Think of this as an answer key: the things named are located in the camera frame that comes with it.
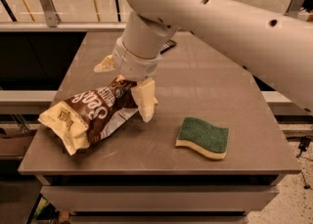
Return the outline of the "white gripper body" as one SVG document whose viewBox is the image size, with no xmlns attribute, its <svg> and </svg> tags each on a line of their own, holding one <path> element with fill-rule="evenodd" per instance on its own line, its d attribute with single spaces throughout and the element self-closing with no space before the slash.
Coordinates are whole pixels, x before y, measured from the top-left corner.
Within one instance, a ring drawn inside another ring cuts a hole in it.
<svg viewBox="0 0 313 224">
<path fill-rule="evenodd" d="M 112 58 L 118 72 L 128 80 L 140 81 L 155 74 L 160 61 L 160 54 L 152 59 L 143 59 L 135 56 L 126 49 L 119 37 L 112 51 Z"/>
</svg>

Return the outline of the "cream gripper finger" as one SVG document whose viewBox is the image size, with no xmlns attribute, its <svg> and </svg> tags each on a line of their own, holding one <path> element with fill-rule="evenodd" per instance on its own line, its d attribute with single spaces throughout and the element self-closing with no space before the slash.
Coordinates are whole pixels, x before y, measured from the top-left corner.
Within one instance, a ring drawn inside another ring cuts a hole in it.
<svg viewBox="0 0 313 224">
<path fill-rule="evenodd" d="M 138 82 L 131 89 L 132 97 L 144 122 L 149 122 L 154 116 L 155 105 L 157 104 L 155 91 L 156 84 L 151 77 Z"/>
<path fill-rule="evenodd" d="M 109 72 L 115 70 L 115 63 L 112 55 L 108 55 L 102 61 L 94 66 L 95 72 Z"/>
</svg>

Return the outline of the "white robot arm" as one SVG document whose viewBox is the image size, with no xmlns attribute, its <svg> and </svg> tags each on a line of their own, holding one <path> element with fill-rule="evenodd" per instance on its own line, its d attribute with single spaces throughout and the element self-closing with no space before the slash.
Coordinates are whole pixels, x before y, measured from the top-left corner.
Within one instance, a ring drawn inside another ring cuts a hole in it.
<svg viewBox="0 0 313 224">
<path fill-rule="evenodd" d="M 96 72 L 116 70 L 136 82 L 141 117 L 156 105 L 152 76 L 160 49 L 183 28 L 313 112 L 313 25 L 232 0 L 127 0 L 132 12 L 112 54 Z"/>
</svg>

